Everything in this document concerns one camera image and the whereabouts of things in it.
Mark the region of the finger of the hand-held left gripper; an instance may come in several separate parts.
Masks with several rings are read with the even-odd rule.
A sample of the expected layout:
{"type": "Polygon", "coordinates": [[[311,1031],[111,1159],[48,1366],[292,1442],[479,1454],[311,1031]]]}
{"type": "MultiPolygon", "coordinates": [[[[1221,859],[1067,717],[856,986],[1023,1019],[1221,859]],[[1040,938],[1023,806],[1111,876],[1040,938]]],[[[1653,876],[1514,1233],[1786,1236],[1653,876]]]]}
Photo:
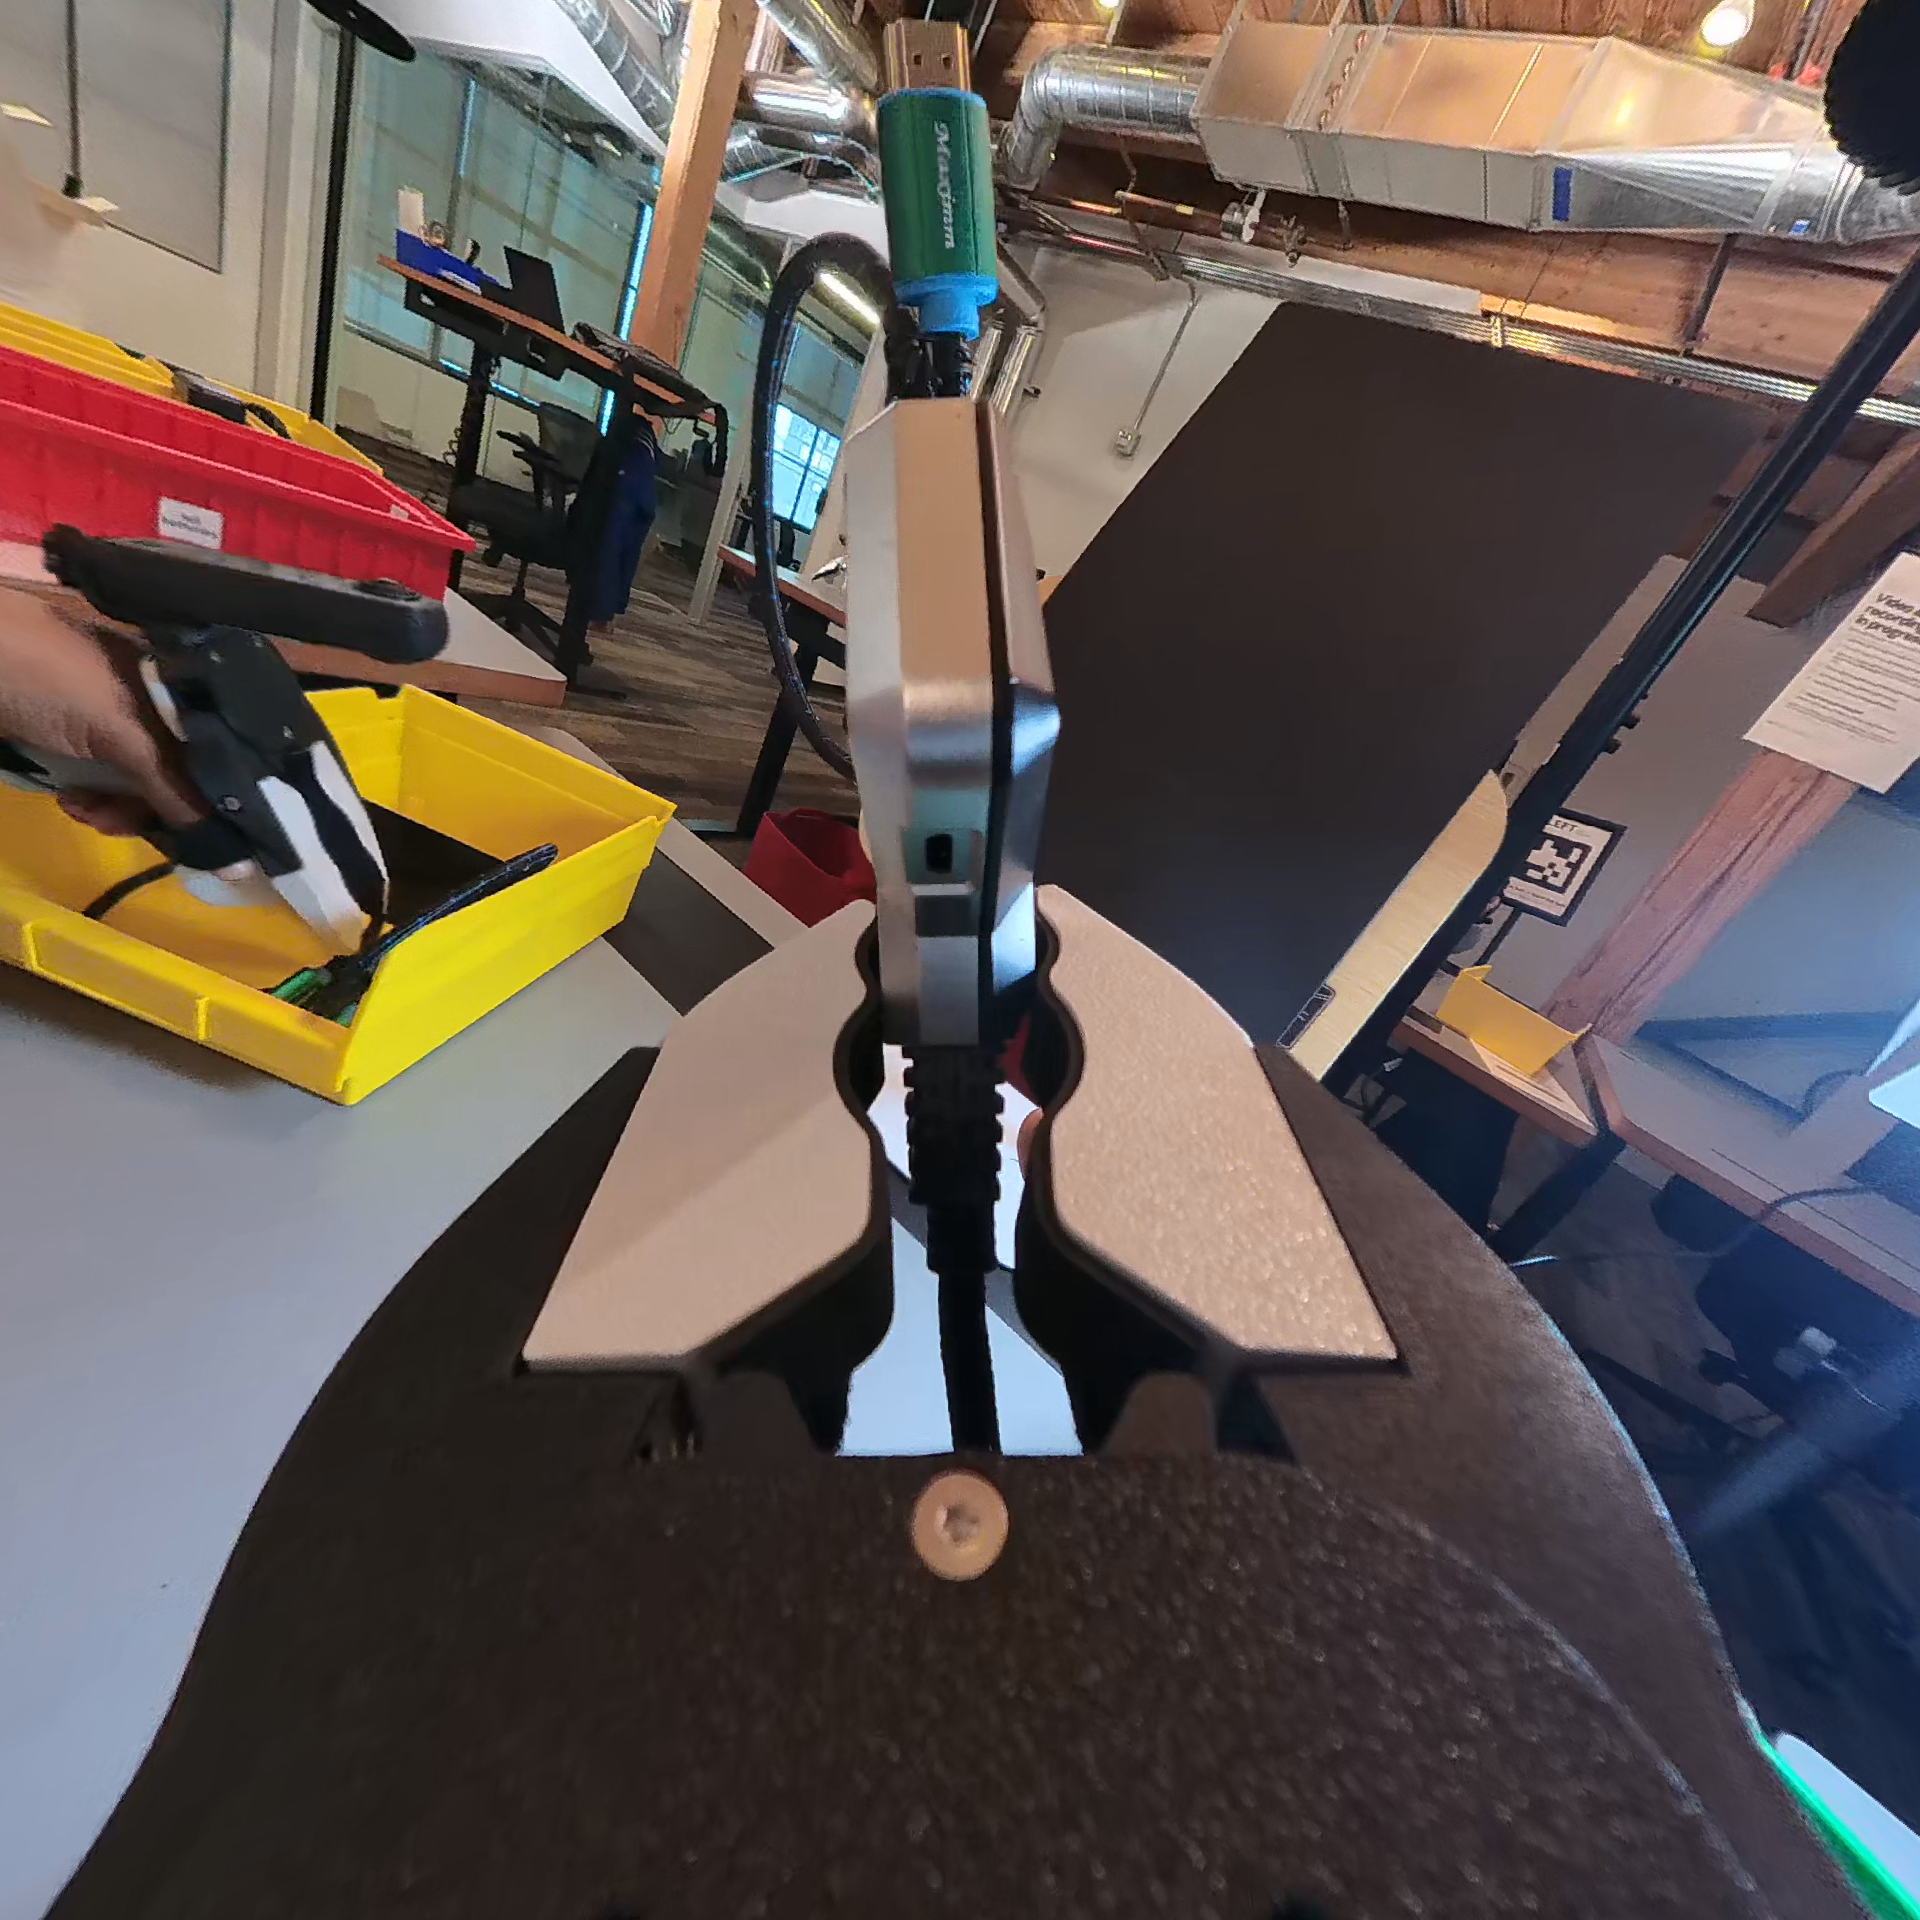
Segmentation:
{"type": "Polygon", "coordinates": [[[335,753],[295,753],[276,775],[276,826],[295,866],[276,893],[307,926],[379,926],[391,878],[367,809],[335,753]]]}
{"type": "MultiPolygon", "coordinates": [[[[285,907],[276,878],[295,853],[276,826],[276,787],[256,790],[258,805],[227,812],[181,835],[181,884],[190,899],[215,907],[285,907]]],[[[359,939],[360,926],[307,926],[318,939],[359,939]]]]}

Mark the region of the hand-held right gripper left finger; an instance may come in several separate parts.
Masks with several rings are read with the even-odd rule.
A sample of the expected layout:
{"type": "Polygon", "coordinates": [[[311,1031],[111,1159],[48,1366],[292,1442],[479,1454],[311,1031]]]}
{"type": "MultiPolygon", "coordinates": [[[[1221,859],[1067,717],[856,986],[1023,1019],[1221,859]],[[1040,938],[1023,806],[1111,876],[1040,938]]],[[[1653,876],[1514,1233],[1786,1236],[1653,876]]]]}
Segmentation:
{"type": "Polygon", "coordinates": [[[711,1372],[880,1225],[845,1042],[872,906],[802,929],[667,1031],[526,1338],[535,1373],[711,1372]]]}

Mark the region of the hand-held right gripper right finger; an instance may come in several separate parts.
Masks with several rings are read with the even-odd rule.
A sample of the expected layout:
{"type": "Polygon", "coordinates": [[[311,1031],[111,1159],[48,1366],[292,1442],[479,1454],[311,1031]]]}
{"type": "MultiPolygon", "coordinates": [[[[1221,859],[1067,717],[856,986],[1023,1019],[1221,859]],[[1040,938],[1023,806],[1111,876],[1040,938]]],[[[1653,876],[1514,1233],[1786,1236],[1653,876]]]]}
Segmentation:
{"type": "Polygon", "coordinates": [[[1258,1045],[1066,890],[1028,1038],[1061,1036],[1023,1175],[1018,1298],[1071,1382],[1386,1370],[1396,1341],[1258,1045]]]}

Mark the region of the braided hdmi cable green plugs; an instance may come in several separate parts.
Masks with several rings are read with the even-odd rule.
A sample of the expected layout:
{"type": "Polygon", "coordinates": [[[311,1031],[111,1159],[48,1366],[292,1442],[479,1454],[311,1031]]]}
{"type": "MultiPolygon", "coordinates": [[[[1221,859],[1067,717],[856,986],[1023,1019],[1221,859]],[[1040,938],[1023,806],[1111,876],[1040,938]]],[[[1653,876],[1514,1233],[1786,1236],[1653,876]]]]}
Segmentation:
{"type": "Polygon", "coordinates": [[[752,556],[756,618],[780,714],[840,777],[855,765],[810,702],[778,587],[773,450],[778,404],[800,303],[824,271],[856,279],[877,302],[886,399],[966,397],[978,315],[997,302],[992,123],[972,86],[958,20],[900,19],[883,39],[877,103],[886,257],[851,233],[805,242],[780,270],[758,333],[752,393],[752,556]]]}
{"type": "Polygon", "coordinates": [[[395,948],[432,926],[450,921],[469,907],[498,899],[511,886],[546,874],[558,859],[559,849],[554,843],[498,859],[494,866],[453,886],[442,901],[435,901],[412,919],[387,926],[360,951],[334,958],[323,967],[303,967],[301,972],[290,973],[271,988],[271,996],[308,1015],[335,1023],[351,1023],[360,998],[373,990],[378,972],[395,948]]]}

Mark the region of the yellow plastic bin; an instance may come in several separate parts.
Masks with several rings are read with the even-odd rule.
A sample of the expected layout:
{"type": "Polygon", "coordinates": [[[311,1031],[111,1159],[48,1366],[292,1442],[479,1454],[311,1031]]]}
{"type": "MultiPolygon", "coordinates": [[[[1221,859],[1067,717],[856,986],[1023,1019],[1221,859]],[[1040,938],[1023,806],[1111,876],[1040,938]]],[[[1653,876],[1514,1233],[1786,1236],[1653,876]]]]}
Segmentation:
{"type": "Polygon", "coordinates": [[[5,963],[349,1106],[610,933],[674,815],[670,799],[420,687],[324,690],[315,707],[366,803],[488,862],[543,843],[559,859],[395,948],[351,1023],[335,1023],[271,996],[319,963],[285,907],[204,906],[170,878],[90,919],[156,853],[6,785],[5,963]]]}

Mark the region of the grey hdmi hub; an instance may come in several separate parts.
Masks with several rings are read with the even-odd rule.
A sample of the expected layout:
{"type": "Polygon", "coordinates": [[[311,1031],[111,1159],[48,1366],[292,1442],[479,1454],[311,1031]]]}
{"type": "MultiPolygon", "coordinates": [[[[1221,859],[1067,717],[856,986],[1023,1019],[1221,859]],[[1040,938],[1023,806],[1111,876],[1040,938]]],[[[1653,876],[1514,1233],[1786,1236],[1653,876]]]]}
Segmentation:
{"type": "Polygon", "coordinates": [[[1061,709],[995,409],[892,399],[853,434],[845,613],[884,1038],[998,1053],[1040,965],[1061,709]]]}

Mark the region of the person's left hand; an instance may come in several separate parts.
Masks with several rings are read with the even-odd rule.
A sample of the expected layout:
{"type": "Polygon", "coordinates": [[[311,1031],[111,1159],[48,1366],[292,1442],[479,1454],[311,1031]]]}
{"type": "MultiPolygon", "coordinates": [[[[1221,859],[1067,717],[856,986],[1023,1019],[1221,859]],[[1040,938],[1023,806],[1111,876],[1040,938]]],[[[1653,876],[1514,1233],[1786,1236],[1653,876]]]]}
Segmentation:
{"type": "Polygon", "coordinates": [[[107,837],[150,837],[208,815],[179,741],[136,673],[136,647],[35,591],[3,590],[3,739],[36,762],[94,762],[119,787],[69,787],[61,812],[107,837]]]}

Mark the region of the red plastic bin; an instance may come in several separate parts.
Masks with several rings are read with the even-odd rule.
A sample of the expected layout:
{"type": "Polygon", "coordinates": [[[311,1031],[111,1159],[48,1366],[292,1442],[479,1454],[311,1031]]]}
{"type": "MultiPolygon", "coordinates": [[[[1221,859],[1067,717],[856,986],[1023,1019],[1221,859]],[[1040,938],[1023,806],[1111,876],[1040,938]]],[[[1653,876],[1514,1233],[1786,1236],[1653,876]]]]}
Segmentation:
{"type": "Polygon", "coordinates": [[[59,523],[435,599],[472,550],[379,469],[5,347],[3,539],[59,523]]]}

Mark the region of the shallow yellow parts bin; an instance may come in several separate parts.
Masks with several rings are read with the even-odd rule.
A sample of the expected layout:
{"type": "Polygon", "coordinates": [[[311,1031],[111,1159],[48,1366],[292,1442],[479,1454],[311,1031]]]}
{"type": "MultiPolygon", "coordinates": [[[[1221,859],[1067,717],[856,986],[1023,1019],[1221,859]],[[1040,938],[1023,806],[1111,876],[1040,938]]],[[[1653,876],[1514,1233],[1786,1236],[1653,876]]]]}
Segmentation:
{"type": "Polygon", "coordinates": [[[176,369],[152,354],[135,351],[101,333],[44,318],[3,302],[3,347],[32,358],[106,380],[114,386],[174,399],[190,409],[238,422],[260,422],[285,438],[296,437],[303,413],[278,399],[262,399],[191,369],[176,369]]]}

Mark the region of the red bag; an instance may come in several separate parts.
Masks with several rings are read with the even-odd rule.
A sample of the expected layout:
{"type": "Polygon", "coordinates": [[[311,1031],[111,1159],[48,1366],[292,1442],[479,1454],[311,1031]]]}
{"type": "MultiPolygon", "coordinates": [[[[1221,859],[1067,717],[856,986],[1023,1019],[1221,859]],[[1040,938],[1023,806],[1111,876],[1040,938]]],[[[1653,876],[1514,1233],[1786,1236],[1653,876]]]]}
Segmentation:
{"type": "Polygon", "coordinates": [[[743,876],[806,929],[875,901],[872,862],[856,828],[816,806],[767,812],[743,876]]]}

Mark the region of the black office chair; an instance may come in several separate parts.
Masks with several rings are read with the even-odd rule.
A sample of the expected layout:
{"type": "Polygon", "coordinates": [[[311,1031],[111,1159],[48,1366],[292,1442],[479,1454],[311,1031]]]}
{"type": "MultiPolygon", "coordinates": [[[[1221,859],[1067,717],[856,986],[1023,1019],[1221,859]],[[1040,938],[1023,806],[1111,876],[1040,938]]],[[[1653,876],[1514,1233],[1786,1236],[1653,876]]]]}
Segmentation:
{"type": "Polygon", "coordinates": [[[516,565],[510,590],[478,591],[472,604],[572,687],[618,700],[621,686],[591,663],[590,634],[623,618],[634,599],[655,525],[655,431],[646,417],[634,417],[614,437],[543,404],[535,438],[504,441],[527,486],[472,475],[447,493],[447,515],[476,535],[479,563],[516,565]]]}

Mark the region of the yellow cardboard tray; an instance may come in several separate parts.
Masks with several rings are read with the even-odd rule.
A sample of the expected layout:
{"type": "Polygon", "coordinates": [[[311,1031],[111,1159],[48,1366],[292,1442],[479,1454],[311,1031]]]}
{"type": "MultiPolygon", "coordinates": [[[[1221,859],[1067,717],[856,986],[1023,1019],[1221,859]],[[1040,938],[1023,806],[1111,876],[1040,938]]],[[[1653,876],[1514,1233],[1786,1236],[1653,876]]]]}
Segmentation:
{"type": "Polygon", "coordinates": [[[1488,973],[1488,967],[1455,972],[1438,1001],[1436,1019],[1491,1062],[1535,1079],[1587,1036],[1587,1027],[1560,1027],[1506,996],[1491,986],[1488,973]]]}

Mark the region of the standing desk with laptop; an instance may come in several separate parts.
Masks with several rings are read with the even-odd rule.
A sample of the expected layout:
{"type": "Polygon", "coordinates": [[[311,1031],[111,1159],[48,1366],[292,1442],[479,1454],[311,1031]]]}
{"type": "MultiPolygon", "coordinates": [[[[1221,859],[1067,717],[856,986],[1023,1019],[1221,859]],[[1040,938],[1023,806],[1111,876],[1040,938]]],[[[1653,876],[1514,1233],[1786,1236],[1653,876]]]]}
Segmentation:
{"type": "MultiPolygon", "coordinates": [[[[684,372],[631,343],[594,327],[564,330],[559,319],[542,318],[530,290],[535,270],[530,257],[510,253],[515,274],[510,285],[467,279],[459,271],[432,271],[426,257],[426,244],[413,244],[407,259],[387,257],[382,266],[400,277],[412,314],[456,333],[470,347],[447,493],[462,481],[483,475],[484,413],[494,372],[503,364],[543,378],[575,374],[594,383],[610,403],[610,417],[606,422],[590,421],[607,434],[621,434],[634,417],[646,417],[654,431],[658,422],[696,422],[711,427],[714,454],[727,457],[731,429],[727,407],[692,386],[684,372]]],[[[476,542],[476,535],[454,521],[447,508],[446,516],[476,542]]]]}

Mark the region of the black white marker sign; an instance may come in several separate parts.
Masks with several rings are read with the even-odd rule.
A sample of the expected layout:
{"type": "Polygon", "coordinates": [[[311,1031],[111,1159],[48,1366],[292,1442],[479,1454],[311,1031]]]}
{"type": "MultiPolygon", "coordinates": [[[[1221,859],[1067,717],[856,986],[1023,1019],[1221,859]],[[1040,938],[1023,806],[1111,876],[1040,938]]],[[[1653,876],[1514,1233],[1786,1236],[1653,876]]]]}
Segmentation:
{"type": "Polygon", "coordinates": [[[1535,921],[1570,924],[1622,837],[1618,822],[1578,809],[1555,812],[1504,881],[1500,901],[1535,921]]]}

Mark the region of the cluttered wooden desk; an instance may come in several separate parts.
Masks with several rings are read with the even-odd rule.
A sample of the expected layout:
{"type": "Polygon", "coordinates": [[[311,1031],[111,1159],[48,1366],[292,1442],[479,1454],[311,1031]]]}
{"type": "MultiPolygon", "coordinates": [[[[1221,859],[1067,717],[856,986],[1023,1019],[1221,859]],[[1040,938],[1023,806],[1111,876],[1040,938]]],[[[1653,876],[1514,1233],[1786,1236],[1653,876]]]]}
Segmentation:
{"type": "MultiPolygon", "coordinates": [[[[750,606],[754,609],[758,604],[758,572],[752,554],[722,543],[718,558],[727,577],[750,596],[750,606]]],[[[838,670],[845,667],[840,614],[802,577],[789,569],[774,572],[774,587],[797,676],[805,687],[814,687],[822,663],[838,670]]],[[[778,695],[774,714],[764,731],[748,793],[735,815],[734,835],[738,839],[750,843],[773,809],[789,755],[800,733],[800,721],[784,707],[784,695],[778,695]]]]}

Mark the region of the long wooden desk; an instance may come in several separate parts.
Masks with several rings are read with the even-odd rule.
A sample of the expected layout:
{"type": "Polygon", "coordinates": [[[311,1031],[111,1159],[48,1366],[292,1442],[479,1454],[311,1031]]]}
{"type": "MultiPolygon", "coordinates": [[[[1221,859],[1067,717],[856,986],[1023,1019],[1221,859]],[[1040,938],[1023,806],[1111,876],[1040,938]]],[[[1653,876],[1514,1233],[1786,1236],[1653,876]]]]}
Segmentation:
{"type": "Polygon", "coordinates": [[[1843,1179],[1826,1146],[1608,1039],[1580,1038],[1531,1076],[1495,1062],[1426,1012],[1400,1019],[1392,1042],[1572,1149],[1506,1220],[1486,1229],[1502,1259],[1531,1254],[1632,1153],[1915,1317],[1915,1213],[1843,1179]]]}

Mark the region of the wooden beam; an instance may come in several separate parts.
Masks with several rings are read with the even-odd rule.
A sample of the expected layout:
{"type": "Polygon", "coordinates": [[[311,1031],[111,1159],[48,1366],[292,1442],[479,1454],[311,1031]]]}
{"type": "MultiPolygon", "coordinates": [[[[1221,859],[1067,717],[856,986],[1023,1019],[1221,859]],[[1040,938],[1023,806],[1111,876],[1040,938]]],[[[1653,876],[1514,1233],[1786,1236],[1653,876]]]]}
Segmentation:
{"type": "MultiPolygon", "coordinates": [[[[1772,582],[1735,585],[1741,635],[1764,639],[1779,660],[1788,639],[1802,658],[1813,658],[1822,645],[1820,619],[1856,599],[1869,566],[1893,558],[1915,518],[1918,437],[1906,434],[1772,582]]],[[[1869,789],[1838,765],[1839,757],[1843,748],[1818,748],[1802,737],[1788,737],[1782,750],[1747,741],[1733,782],[1543,1001],[1544,1015],[1604,1039],[1628,1039],[1738,913],[1851,795],[1869,789]]]]}

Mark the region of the black metal pole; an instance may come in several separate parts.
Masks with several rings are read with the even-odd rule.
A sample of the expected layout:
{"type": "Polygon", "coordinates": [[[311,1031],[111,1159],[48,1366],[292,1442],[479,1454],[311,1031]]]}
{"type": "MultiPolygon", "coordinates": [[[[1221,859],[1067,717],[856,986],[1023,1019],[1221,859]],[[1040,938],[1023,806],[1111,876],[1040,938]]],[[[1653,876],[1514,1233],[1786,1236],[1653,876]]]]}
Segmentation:
{"type": "Polygon", "coordinates": [[[1506,805],[1504,837],[1486,866],[1467,883],[1461,901],[1440,921],[1424,948],[1407,959],[1404,973],[1382,994],[1355,1038],[1331,1068],[1317,1073],[1325,1090],[1341,1098],[1352,1087],[1352,1081],[1378,1068],[1398,1019],[1450,958],[1455,939],[1491,901],[1500,899],[1525,853],[1535,845],[1549,815],[1563,809],[1596,758],[1637,716],[1653,684],[1722,599],[1741,563],[1786,515],[1791,497],[1832,452],[1860,407],[1877,396],[1883,378],[1911,347],[1915,332],[1918,263],[1912,259],[1843,347],[1830,372],[1818,383],[1799,417],[1789,421],[1757,474],[1719,516],[1615,666],[1574,714],[1555,753],[1506,805]]]}

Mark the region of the white paper sign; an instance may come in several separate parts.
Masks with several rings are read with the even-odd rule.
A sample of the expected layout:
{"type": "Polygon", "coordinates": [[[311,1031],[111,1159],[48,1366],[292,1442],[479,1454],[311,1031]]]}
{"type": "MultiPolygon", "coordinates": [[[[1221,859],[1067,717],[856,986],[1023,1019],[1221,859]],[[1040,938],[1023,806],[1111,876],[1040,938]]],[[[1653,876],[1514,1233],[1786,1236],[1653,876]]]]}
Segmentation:
{"type": "Polygon", "coordinates": [[[1747,729],[1874,795],[1918,763],[1918,558],[1900,556],[1747,729]]]}

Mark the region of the wooden post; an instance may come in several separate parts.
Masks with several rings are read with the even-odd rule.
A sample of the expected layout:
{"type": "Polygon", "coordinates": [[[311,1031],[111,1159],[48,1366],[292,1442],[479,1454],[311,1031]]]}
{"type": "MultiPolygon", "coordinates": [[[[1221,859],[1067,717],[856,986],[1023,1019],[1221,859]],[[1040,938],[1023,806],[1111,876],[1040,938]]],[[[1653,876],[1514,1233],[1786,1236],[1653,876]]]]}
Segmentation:
{"type": "Polygon", "coordinates": [[[694,3],[687,10],[678,93],[626,325],[631,345],[671,369],[680,364],[699,290],[756,15],[754,3],[694,3]]]}

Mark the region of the silver air duct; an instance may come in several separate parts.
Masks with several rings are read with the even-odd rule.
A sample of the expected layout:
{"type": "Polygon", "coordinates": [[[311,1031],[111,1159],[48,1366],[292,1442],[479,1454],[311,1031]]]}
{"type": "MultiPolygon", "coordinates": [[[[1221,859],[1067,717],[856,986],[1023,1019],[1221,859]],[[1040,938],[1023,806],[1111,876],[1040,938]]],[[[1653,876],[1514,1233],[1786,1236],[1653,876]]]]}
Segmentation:
{"type": "Polygon", "coordinates": [[[1808,86],[1628,39],[1263,20],[1208,60],[1061,45],[1023,76],[998,178],[1066,132],[1195,146],[1226,186],[1525,233],[1915,235],[1915,186],[1847,159],[1808,86]]]}

